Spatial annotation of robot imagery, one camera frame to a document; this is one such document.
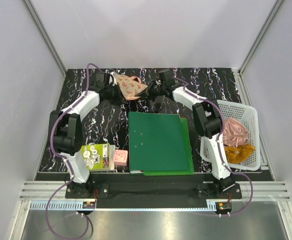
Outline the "pink floral mesh laundry bag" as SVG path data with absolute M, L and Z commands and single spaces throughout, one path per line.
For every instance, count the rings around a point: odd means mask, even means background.
M 112 72 L 111 75 L 115 78 L 123 98 L 127 101 L 137 100 L 139 98 L 137 95 L 147 88 L 147 85 L 137 76 L 127 76 L 115 72 Z

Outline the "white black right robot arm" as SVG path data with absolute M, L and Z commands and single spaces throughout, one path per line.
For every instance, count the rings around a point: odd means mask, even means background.
M 165 96 L 192 110 L 197 133 L 202 141 L 208 141 L 209 161 L 212 164 L 212 173 L 215 178 L 215 184 L 212 187 L 213 194 L 218 198 L 226 197 L 235 185 L 235 181 L 232 179 L 232 171 L 223 146 L 225 121 L 218 103 L 199 96 L 188 90 L 187 87 L 178 84 L 167 86 L 165 83 L 152 82 L 146 89 L 146 95 L 151 99 Z

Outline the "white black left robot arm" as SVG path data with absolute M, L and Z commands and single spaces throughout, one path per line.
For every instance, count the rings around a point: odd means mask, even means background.
M 62 158 L 68 168 L 70 181 L 66 185 L 71 193 L 88 198 L 94 191 L 90 172 L 81 153 L 84 142 L 82 120 L 103 100 L 118 102 L 122 99 L 123 95 L 116 84 L 104 88 L 92 87 L 70 106 L 50 113 L 48 142 L 52 153 Z

